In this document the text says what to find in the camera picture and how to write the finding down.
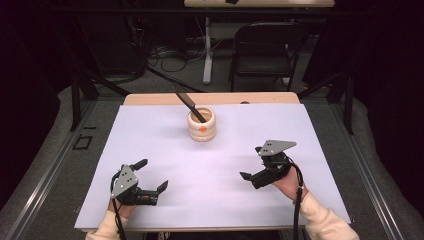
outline white paper sheet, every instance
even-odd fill
[[[308,188],[350,222],[302,104],[208,107],[216,113],[217,134],[209,142],[195,142],[188,135],[185,106],[121,106],[75,228],[97,228],[109,201],[111,177],[121,164],[144,158],[148,164],[135,172],[138,186],[155,190],[166,180],[169,185],[157,206],[136,209],[129,229],[291,226],[291,200],[272,185],[255,190],[239,174],[263,169],[254,148],[268,139],[297,143],[285,153],[302,170]],[[305,223],[301,217],[299,224]]]

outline dark fabric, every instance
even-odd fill
[[[58,53],[59,40],[48,26],[38,1],[3,1],[1,14],[27,46],[27,51],[44,73],[48,84],[59,93],[70,85],[68,68]]]
[[[184,0],[143,0],[148,8],[182,9]],[[143,19],[151,24],[150,33],[159,44],[176,48],[182,52],[186,49],[185,17],[182,16],[160,16]]]
[[[368,108],[383,165],[405,198],[424,216],[424,191],[418,190],[424,189],[422,16],[422,2],[402,4],[387,15],[374,48],[358,69],[355,97]]]
[[[25,175],[59,111],[59,99],[9,19],[0,14],[0,207]]]
[[[287,51],[284,42],[280,43],[253,43],[253,42],[240,42],[236,44],[236,52],[238,55],[281,55],[286,54]]]
[[[377,1],[336,0],[334,11],[366,12],[376,5]],[[356,54],[362,53],[358,52],[358,45],[367,43],[367,39],[361,39],[367,27],[371,26],[366,17],[327,19],[302,80],[313,85],[340,71],[352,71],[347,69],[347,65],[352,63]]]
[[[240,28],[236,35],[236,41],[251,43],[298,43],[305,38],[303,26],[299,24],[276,23],[253,23]]]
[[[290,60],[287,56],[241,56],[235,60],[236,73],[240,76],[255,74],[281,76],[290,74]]]

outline sleeve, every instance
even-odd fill
[[[311,192],[304,197],[300,213],[307,220],[306,231],[312,240],[359,240],[346,221],[333,209],[323,207]]]
[[[125,226],[128,219],[121,217],[122,225]],[[85,240],[119,240],[118,227],[115,223],[115,213],[106,211],[103,221],[97,231],[87,233]]]

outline chair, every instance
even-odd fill
[[[308,37],[309,33],[299,23],[257,22],[240,28],[234,36],[231,91],[234,91],[234,75],[289,78],[287,91],[290,91],[298,51]]]

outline gray gripper bracket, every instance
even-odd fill
[[[112,190],[111,198],[116,198],[126,190],[138,183],[137,176],[128,165],[122,167],[119,173],[119,178],[116,181],[115,187]]]
[[[296,142],[267,140],[258,154],[262,157],[273,156],[294,146],[296,146]]]

